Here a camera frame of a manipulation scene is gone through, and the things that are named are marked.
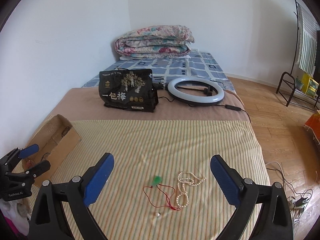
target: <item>silver screw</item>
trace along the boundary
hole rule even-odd
[[[72,181],[73,182],[79,182],[81,180],[81,178],[79,177],[79,176],[74,176],[73,178],[72,178]]]
[[[245,184],[249,184],[250,185],[250,184],[252,184],[252,182],[253,182],[252,179],[249,179],[249,178],[245,178],[244,179],[244,183]]]
[[[50,184],[50,181],[45,180],[44,182],[42,182],[42,186],[48,186]]]
[[[282,185],[279,182],[275,182],[275,187],[276,188],[282,188]]]

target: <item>blue gripper pad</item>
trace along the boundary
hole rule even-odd
[[[20,151],[19,158],[20,159],[27,158],[38,151],[39,151],[39,146],[37,144],[30,145],[29,147]]]
[[[97,172],[92,176],[84,192],[83,202],[86,207],[89,207],[90,204],[97,201],[103,186],[107,182],[107,179],[113,170],[114,165],[115,159],[113,158],[112,154],[109,154],[98,168]]]
[[[213,156],[210,161],[210,169],[217,180],[223,194],[228,203],[236,208],[240,206],[239,193],[240,189],[230,177],[228,172],[222,166],[216,156]]]

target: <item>pearl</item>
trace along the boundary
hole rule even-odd
[[[189,178],[180,178],[180,176],[185,173],[185,174],[191,174],[193,176],[194,179],[197,179],[198,180],[198,183],[195,184],[195,180],[194,179],[189,179]],[[177,196],[176,198],[176,203],[178,205],[178,207],[180,208],[183,208],[183,207],[186,207],[189,205],[189,197],[188,197],[188,192],[186,191],[186,188],[185,188],[185,184],[189,185],[189,186],[199,186],[202,182],[204,182],[207,178],[203,178],[203,179],[200,179],[198,178],[196,175],[194,175],[191,171],[189,172],[183,172],[183,171],[180,171],[179,174],[178,174],[178,184],[177,184],[177,188],[178,188],[178,191],[180,192],[180,194]],[[179,203],[179,199],[181,196],[184,196],[185,197],[185,201],[187,202],[185,205],[180,205]]]

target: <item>floral quilt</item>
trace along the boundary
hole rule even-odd
[[[191,52],[195,39],[182,25],[158,25],[129,31],[115,43],[116,51],[131,59],[177,58]]]

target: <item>blue patterned bed sheet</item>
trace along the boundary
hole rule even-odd
[[[125,69],[152,69],[153,82],[163,84],[178,77],[200,77],[218,82],[223,89],[235,92],[231,81],[222,71],[219,64],[208,52],[191,52],[190,58],[145,58],[132,60],[119,60],[105,70],[115,68]],[[88,81],[83,87],[97,87],[99,75]]]

